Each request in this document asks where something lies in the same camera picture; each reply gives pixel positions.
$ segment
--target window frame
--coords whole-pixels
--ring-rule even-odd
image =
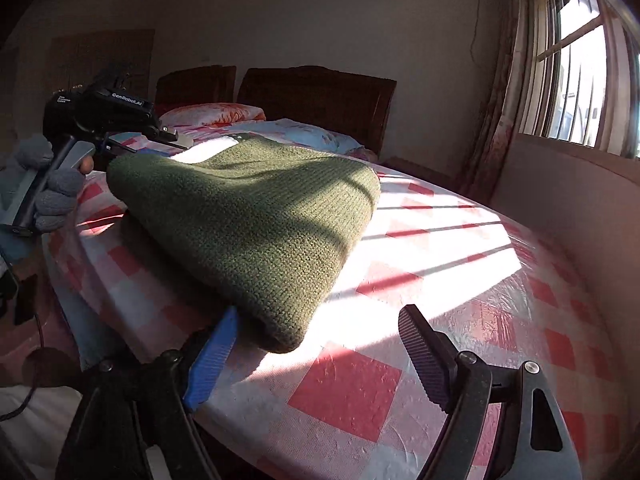
[[[517,117],[517,131],[538,137],[549,137],[555,107],[550,100],[555,99],[558,90],[558,70],[560,51],[592,30],[602,26],[606,44],[606,88],[598,132],[593,149],[601,150],[625,158],[636,158],[640,109],[640,62],[632,59],[633,52],[640,52],[634,36],[629,34],[620,17],[607,0],[596,0],[599,15],[578,28],[567,37],[558,39],[555,0],[530,0],[529,61],[527,80],[523,88],[523,107]],[[590,112],[588,121],[592,120]],[[585,148],[592,149],[582,140]],[[580,146],[579,143],[564,140]]]

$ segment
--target pillow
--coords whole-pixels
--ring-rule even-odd
[[[345,155],[352,156],[353,158],[359,158],[360,160],[365,160],[367,162],[373,162],[374,164],[378,162],[378,156],[364,146],[360,146],[355,150],[349,150]]]
[[[297,123],[289,119],[243,121],[231,126],[225,126],[223,129],[225,133],[250,132],[276,142],[307,146],[320,152],[337,153],[338,149],[338,143],[332,132],[311,124]]]
[[[262,108],[237,103],[207,103],[174,108],[162,117],[162,126],[223,126],[238,121],[265,120]]]
[[[335,140],[338,141],[338,152],[341,155],[349,155],[349,152],[357,150],[359,148],[365,149],[356,139],[345,134],[338,134],[334,132]]]
[[[331,130],[325,130],[320,126],[313,126],[312,124],[299,123],[297,121],[292,121],[291,119],[280,119],[274,121],[274,124],[278,126],[284,126],[287,128],[289,132],[299,132],[300,136],[308,137],[317,137],[318,139],[327,139],[326,144],[331,144],[331,148],[316,148],[316,146],[309,144],[308,142],[298,142],[298,144],[304,144],[305,146],[311,146],[312,148],[316,148],[319,150],[330,151],[332,153],[339,153],[340,155],[347,155],[347,152],[352,150],[357,150],[358,148],[363,148],[364,146],[360,144],[356,139],[350,137],[345,134],[339,134],[337,132],[332,132]]]

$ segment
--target pink floral pillow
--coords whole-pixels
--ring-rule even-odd
[[[208,103],[174,108],[160,117],[162,126],[226,126],[239,121],[264,121],[262,108],[237,103]]]

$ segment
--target wooden panel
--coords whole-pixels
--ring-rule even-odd
[[[54,38],[47,58],[47,92],[91,83],[111,63],[128,65],[127,92],[146,98],[154,31],[103,30]]]
[[[235,66],[199,66],[163,75],[156,85],[156,107],[234,100]]]
[[[238,102],[269,121],[292,119],[353,137],[380,154],[396,81],[321,66],[250,68]]]

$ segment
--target screw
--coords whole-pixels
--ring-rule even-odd
[[[113,363],[111,361],[102,361],[98,368],[101,372],[111,372],[113,370]]]
[[[460,352],[460,354],[458,354],[458,356],[460,357],[460,360],[464,361],[467,364],[474,364],[476,361],[478,361],[478,356],[476,354],[474,354],[473,352],[469,352],[468,350],[465,350],[464,352]]]
[[[182,355],[179,350],[167,350],[162,352],[162,357],[170,363],[177,363],[182,358]]]
[[[526,363],[524,363],[524,369],[530,374],[537,374],[540,371],[538,363],[535,363],[533,361],[527,361]]]

